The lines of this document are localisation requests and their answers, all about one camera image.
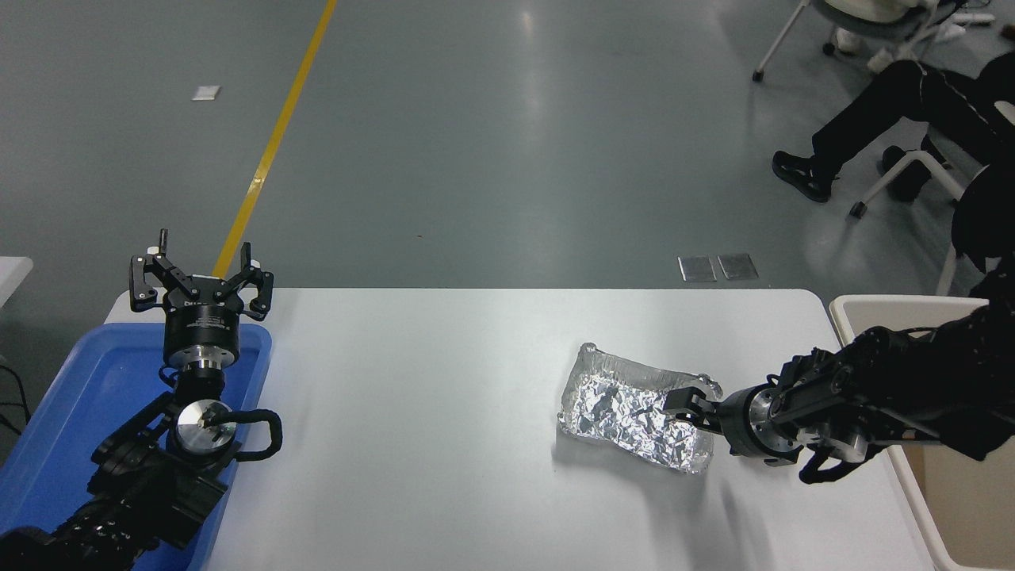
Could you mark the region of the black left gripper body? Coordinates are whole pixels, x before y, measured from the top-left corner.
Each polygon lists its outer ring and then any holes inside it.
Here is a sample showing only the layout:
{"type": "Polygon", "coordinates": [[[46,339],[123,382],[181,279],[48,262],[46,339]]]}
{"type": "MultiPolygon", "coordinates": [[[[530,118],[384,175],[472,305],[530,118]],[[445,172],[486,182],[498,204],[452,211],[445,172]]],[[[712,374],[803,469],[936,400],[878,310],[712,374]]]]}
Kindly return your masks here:
{"type": "Polygon", "coordinates": [[[191,285],[168,285],[164,294],[164,358],[236,360],[239,312],[242,300],[226,292],[224,281],[209,276],[193,276],[191,285]]]}

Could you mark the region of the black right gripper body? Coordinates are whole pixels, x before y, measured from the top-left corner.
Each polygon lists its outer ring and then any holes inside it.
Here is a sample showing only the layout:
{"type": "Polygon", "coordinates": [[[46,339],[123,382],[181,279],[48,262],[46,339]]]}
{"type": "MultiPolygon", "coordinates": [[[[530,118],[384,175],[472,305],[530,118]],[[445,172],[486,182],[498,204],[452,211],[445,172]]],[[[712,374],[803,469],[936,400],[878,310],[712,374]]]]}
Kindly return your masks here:
{"type": "Polygon", "coordinates": [[[750,419],[751,405],[761,391],[761,387],[744,388],[731,394],[717,407],[722,437],[728,442],[733,456],[766,458],[766,448],[755,436],[750,419]]]}

